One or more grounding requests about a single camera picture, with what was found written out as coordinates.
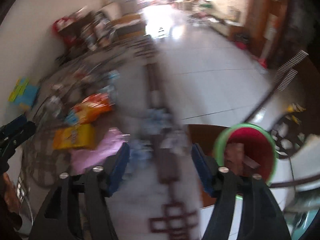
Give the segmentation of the person's left hand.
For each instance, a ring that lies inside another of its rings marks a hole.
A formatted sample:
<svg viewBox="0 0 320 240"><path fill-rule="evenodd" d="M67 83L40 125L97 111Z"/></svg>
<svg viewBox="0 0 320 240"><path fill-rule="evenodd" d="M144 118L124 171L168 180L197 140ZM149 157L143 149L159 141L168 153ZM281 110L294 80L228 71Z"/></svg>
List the person's left hand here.
<svg viewBox="0 0 320 240"><path fill-rule="evenodd" d="M21 203L16 194L15 186L6 172L1 175L1 196L5 200L8 210L19 214Z"/></svg>

